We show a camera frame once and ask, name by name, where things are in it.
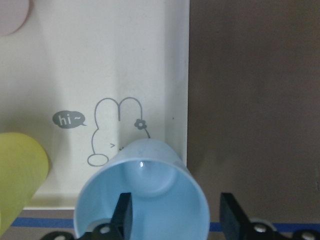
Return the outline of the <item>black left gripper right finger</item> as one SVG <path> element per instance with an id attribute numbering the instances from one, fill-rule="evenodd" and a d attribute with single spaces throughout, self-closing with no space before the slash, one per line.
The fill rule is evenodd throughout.
<path id="1" fill-rule="evenodd" d="M 232 193 L 222 192 L 219 222 L 226 240 L 245 240 L 251 222 Z"/>

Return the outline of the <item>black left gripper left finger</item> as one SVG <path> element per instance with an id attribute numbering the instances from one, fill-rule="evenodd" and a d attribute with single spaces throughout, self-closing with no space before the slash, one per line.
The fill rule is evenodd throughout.
<path id="1" fill-rule="evenodd" d="M 133 202 L 130 192 L 119 195 L 111 222 L 112 240 L 129 240 L 133 226 Z"/>

